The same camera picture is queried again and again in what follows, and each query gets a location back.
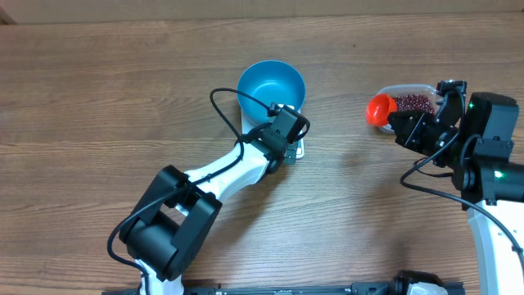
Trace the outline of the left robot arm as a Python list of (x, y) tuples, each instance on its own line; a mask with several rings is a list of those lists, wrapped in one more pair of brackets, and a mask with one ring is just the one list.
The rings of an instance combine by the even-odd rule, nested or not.
[(181, 294), (183, 272), (200, 251), (223, 203), (293, 157), (309, 125), (273, 122), (237, 136), (233, 149), (196, 170), (160, 170), (130, 215), (111, 232), (107, 252), (139, 270), (141, 294)]

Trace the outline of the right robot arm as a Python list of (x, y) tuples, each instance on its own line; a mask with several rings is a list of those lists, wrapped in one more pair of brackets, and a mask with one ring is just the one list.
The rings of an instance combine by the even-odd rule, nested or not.
[(427, 193), (460, 202), (477, 251), (481, 293), (523, 292), (523, 166), (512, 163), (515, 99), (477, 92), (470, 99), (448, 93), (441, 105), (451, 117), (425, 111), (388, 116), (395, 141), (427, 161), (452, 170), (459, 196)]

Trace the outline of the red scoop with blue handle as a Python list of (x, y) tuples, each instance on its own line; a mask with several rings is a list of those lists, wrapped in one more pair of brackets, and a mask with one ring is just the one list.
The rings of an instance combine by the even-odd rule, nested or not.
[(397, 110), (397, 103), (392, 96), (379, 93), (368, 103), (364, 114), (369, 125), (383, 127), (389, 124), (388, 116)]

